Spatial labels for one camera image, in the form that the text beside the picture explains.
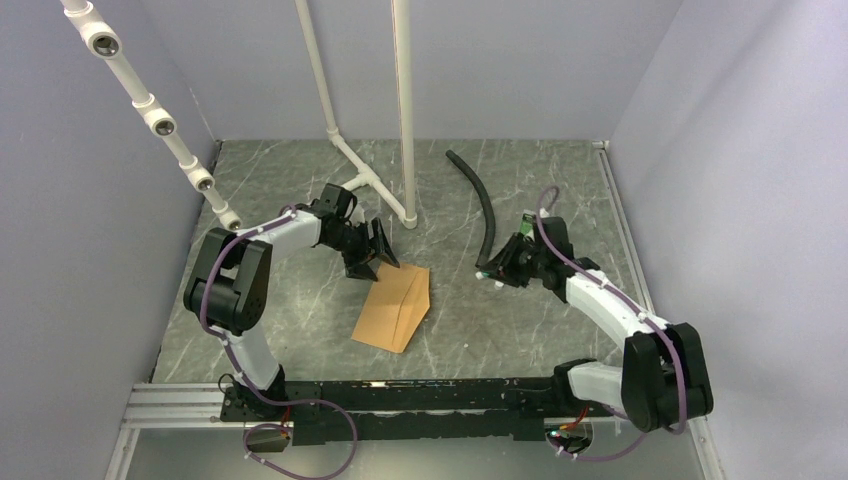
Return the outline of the green white glue stick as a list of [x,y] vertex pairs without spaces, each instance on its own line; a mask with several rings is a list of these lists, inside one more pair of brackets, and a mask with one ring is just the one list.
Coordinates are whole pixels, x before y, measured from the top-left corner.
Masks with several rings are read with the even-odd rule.
[[486,272],[477,271],[475,273],[475,278],[477,280],[492,281],[494,288],[497,289],[497,290],[500,290],[504,287],[504,283],[501,280],[499,280],[497,277],[491,276],[489,273],[486,273]]

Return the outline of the brown paper envelope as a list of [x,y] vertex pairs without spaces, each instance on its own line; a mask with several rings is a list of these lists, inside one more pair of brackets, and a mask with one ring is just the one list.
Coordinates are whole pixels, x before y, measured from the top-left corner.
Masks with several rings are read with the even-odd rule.
[[388,352],[403,353],[430,303],[430,270],[401,263],[386,263],[369,290],[351,338]]

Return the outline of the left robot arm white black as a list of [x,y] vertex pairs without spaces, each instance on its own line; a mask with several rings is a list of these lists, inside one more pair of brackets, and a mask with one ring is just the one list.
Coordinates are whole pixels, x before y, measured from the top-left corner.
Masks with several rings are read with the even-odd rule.
[[284,368],[260,325],[271,268],[316,246],[338,252],[352,279],[377,280],[375,259],[399,265],[380,219],[367,218],[352,191],[328,183],[318,198],[288,205],[258,226],[210,230],[183,293],[184,307],[221,342],[236,383],[250,391],[248,407],[264,420],[279,417],[288,402]]

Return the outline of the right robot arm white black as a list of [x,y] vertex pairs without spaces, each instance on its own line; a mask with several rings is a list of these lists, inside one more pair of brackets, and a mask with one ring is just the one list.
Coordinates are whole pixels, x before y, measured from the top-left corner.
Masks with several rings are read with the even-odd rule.
[[670,323],[638,305],[599,265],[578,258],[560,217],[524,217],[521,230],[490,260],[479,279],[525,288],[533,280],[582,312],[622,351],[622,364],[579,359],[557,366],[551,401],[574,415],[588,403],[622,413],[642,432],[673,430],[706,416],[714,397],[701,338],[688,323]]

